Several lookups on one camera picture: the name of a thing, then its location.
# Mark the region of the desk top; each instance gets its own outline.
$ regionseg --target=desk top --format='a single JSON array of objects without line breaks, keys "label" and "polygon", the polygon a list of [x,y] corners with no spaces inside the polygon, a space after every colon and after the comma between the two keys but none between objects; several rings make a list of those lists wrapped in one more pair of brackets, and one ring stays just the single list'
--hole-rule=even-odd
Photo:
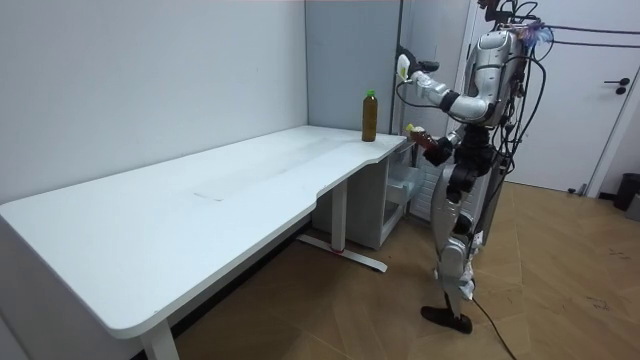
[{"label": "desk top", "polygon": [[301,126],[0,206],[116,338],[138,336],[404,142]]}]

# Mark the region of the door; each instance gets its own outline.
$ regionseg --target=door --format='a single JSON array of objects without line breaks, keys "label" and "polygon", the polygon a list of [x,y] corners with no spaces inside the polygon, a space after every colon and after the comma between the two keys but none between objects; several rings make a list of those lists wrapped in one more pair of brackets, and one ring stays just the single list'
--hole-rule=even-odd
[{"label": "door", "polygon": [[[549,25],[640,31],[640,1],[540,0],[534,14]],[[489,31],[478,11],[474,38]],[[556,40],[640,45],[639,36],[555,31]],[[538,57],[548,45],[540,46]],[[589,184],[640,66],[640,49],[556,44],[542,62],[547,85],[536,117],[515,156],[507,181],[567,191]],[[533,66],[528,119],[541,86]],[[618,82],[629,79],[629,84]]]}]

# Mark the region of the bottle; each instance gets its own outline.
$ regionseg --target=bottle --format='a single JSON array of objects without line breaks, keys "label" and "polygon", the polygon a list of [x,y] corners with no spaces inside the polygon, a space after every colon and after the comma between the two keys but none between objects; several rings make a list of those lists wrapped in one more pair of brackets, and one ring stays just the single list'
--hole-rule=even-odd
[{"label": "bottle", "polygon": [[433,151],[438,147],[438,143],[422,127],[409,124],[407,131],[409,132],[409,139],[422,146],[426,151]]},{"label": "bottle", "polygon": [[378,99],[374,90],[367,91],[367,97],[362,102],[362,141],[376,140],[378,126]]}]

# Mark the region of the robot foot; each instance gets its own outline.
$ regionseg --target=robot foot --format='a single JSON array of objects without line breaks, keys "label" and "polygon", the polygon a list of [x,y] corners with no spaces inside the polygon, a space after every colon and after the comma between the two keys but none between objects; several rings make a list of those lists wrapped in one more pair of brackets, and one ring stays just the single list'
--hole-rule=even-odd
[{"label": "robot foot", "polygon": [[450,309],[423,306],[422,309],[420,309],[420,314],[432,323],[457,330],[463,334],[471,334],[473,331],[473,324],[469,317],[461,314],[459,318],[456,318]]}]

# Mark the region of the humanoid robot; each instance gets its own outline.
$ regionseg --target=humanoid robot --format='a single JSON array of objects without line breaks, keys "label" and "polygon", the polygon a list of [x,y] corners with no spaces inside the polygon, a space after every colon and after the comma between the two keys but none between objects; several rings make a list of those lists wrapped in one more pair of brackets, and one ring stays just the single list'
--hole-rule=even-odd
[{"label": "humanoid robot", "polygon": [[444,167],[431,201],[438,255],[436,274],[447,307],[424,306],[421,314],[438,325],[467,334],[472,331],[472,323],[460,308],[463,299],[471,299],[475,286],[470,276],[475,234],[474,219],[461,207],[476,180],[494,165],[496,149],[489,133],[505,126],[512,115],[513,99],[522,93],[525,53],[524,44],[509,29],[498,27],[483,35],[470,54],[466,84],[459,94],[429,76],[437,70],[437,63],[419,62],[408,50],[398,49],[398,76],[414,84],[418,96],[462,124],[424,152],[434,166],[451,156],[454,163]]}]

